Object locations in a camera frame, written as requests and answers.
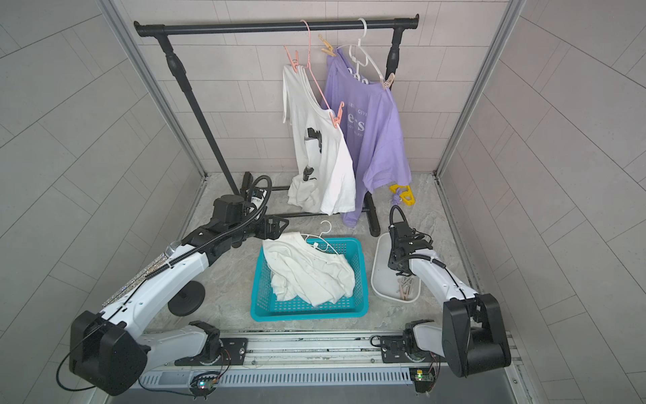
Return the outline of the white plastic hanger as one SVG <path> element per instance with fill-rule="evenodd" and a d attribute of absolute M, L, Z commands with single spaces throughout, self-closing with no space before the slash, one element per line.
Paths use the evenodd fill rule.
<path fill-rule="evenodd" d="M 324 229 L 318 235 L 309 234 L 309 233 L 302 233 L 301 236 L 304 237 L 304 240 L 306 242 L 313 239 L 314 242 L 311 244 L 311 247 L 313 247 L 317 251 L 320 251 L 320 252 L 325 253 L 325 254 L 336 254 L 336 255 L 338 255 L 339 252 L 326 239 L 326 235 L 328 235 L 332 230 L 331 222 L 329 220 L 323 220 L 323 221 L 321 221 L 321 225 L 327 225 L 327 229 Z"/>
<path fill-rule="evenodd" d="M 362 40 L 365 38 L 368 32 L 368 24 L 364 18 L 358 19 L 363 25 L 363 34 L 358 38 L 356 45 L 342 45 L 340 48 L 348 49 L 348 56 L 350 60 L 354 63 L 355 68 L 351 69 L 353 77 L 361 83 L 369 84 L 369 80 L 363 76 L 360 72 L 361 67 L 372 67 L 373 70 L 377 73 L 379 83 L 383 89 L 386 89 L 386 80 L 384 74 L 381 72 L 380 68 L 373 60 L 368 51 L 362 47 Z"/>

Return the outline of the white garment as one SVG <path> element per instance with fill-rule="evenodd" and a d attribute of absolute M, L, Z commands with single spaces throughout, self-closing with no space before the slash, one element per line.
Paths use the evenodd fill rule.
<path fill-rule="evenodd" d="M 298 297 L 318 307 L 351 298 L 356 285 L 353 268 L 328 242 L 309 244 L 299 232 L 262 242 L 277 301 Z"/>
<path fill-rule="evenodd" d="M 325 215 L 354 211 L 353 160 L 343 131 L 333 124 L 331 111 L 317 103 L 304 67 L 283 68 L 283 100 L 298 168 L 288 203 Z"/>

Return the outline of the pink clothespin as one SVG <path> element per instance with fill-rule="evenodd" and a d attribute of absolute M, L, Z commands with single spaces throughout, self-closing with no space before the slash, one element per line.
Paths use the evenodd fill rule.
<path fill-rule="evenodd" d="M 339 129 L 343 119 L 343 109 L 345 108 L 345 103 L 342 101 L 339 104 L 339 107 L 336 112 L 330 110 L 331 122 L 336 129 Z"/>
<path fill-rule="evenodd" d="M 294 70 L 295 73 L 299 72 L 299 52 L 297 50 L 291 52 L 289 48 L 285 45 L 284 50 L 287 54 L 287 57 L 289 59 L 289 64 L 291 65 L 292 69 Z"/>
<path fill-rule="evenodd" d="M 383 89 L 390 89 L 395 82 L 395 74 L 392 72 L 390 75 L 388 75 L 387 79 L 382 82 L 382 87 Z"/>

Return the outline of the purple t-shirt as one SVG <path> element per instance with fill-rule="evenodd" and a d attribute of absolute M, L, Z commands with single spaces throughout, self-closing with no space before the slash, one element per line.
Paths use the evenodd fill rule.
<path fill-rule="evenodd" d="M 356 227 L 365 195 L 385 185 L 409 185 L 411 171 L 392 92 L 380 82 L 356 79 L 343 49 L 335 53 L 327 58 L 325 97 L 334 110 L 344 104 L 340 127 L 353 160 L 356 208 L 342 218 Z"/>

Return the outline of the beige clothespin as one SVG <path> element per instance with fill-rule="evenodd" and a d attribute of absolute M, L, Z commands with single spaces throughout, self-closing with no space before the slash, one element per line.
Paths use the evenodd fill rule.
<path fill-rule="evenodd" d="M 323 35 L 318 35 L 318 38 L 321 41 L 321 43 L 324 45 L 321 51 L 324 52 L 329 57 L 336 57 L 336 53 L 334 52 L 334 47 L 326 40 L 326 38 Z"/>

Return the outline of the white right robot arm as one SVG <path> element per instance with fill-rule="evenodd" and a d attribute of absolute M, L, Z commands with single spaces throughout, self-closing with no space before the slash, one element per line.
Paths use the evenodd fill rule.
<path fill-rule="evenodd" d="M 390 224 L 388 268 L 398 276 L 416 277 L 442 304 L 442 322 L 408 323 L 405 353 L 420 360 L 443 357 L 457 377 L 467 377 L 511 364 L 506 328 L 498 300 L 461 281 L 432 249 L 429 235 L 406 221 Z"/>

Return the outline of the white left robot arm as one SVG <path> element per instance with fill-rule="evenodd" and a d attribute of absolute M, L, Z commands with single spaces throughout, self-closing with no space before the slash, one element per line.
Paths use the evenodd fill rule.
<path fill-rule="evenodd" d="M 223 356 L 220 331 L 202 321 L 184 328 L 146 335 L 153 318 L 167 307 L 177 316 L 195 312 L 205 299 L 196 277 L 245 240 L 276 240 L 288 220 L 267 213 L 267 198 L 256 205 L 239 195 L 215 200 L 210 222 L 161 254 L 93 313 L 84 311 L 71 326 L 65 363 L 74 375 L 117 396 L 156 367 L 189 360 L 213 365 Z"/>

